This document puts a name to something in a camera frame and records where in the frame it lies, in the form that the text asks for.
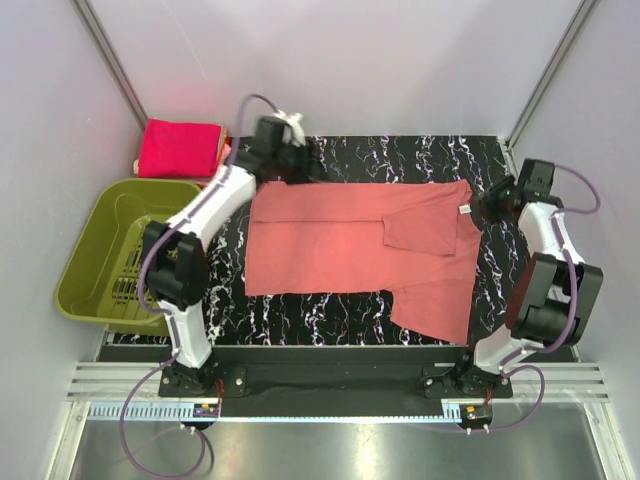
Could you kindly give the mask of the salmon pink t shirt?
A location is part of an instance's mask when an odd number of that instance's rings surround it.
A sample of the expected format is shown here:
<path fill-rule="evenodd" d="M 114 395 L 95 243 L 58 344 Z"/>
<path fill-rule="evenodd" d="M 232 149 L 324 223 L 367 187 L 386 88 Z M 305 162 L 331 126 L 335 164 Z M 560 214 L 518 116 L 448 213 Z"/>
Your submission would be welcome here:
<path fill-rule="evenodd" d="M 482 236 L 471 196 L 465 180 L 269 182 L 251 206 L 245 292 L 386 290 L 394 324 L 464 345 Z"/>

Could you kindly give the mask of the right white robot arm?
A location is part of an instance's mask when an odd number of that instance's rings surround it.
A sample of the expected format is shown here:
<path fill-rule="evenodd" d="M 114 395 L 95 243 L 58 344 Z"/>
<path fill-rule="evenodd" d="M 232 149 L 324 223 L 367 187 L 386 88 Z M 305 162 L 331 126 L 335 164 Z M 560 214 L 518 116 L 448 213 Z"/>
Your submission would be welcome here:
<path fill-rule="evenodd" d="M 464 396 L 489 394 L 508 382 L 528 357 L 572 346 L 583 336 L 604 274 L 577 252 L 565 216 L 591 215 L 600 206 L 569 208 L 553 195 L 554 175 L 561 168 L 527 158 L 517 176 L 503 178 L 470 201 L 475 223 L 518 226 L 529 261 L 507 302 L 504 324 L 471 346 L 449 375 Z"/>

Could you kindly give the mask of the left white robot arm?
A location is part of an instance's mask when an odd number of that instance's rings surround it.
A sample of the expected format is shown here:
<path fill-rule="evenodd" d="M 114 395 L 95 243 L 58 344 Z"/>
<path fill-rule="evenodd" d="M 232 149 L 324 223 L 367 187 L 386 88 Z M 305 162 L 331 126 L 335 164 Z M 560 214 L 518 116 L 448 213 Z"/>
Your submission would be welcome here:
<path fill-rule="evenodd" d="M 207 248 L 262 184 L 277 178 L 288 184 L 318 180 L 302 121 L 302 114 L 282 110 L 260 117 L 248 150 L 234 141 L 225 163 L 183 210 L 145 227 L 138 294 L 151 296 L 143 307 L 167 324 L 172 353 L 164 375 L 190 395 L 206 395 L 216 384 L 202 307 L 209 281 Z"/>

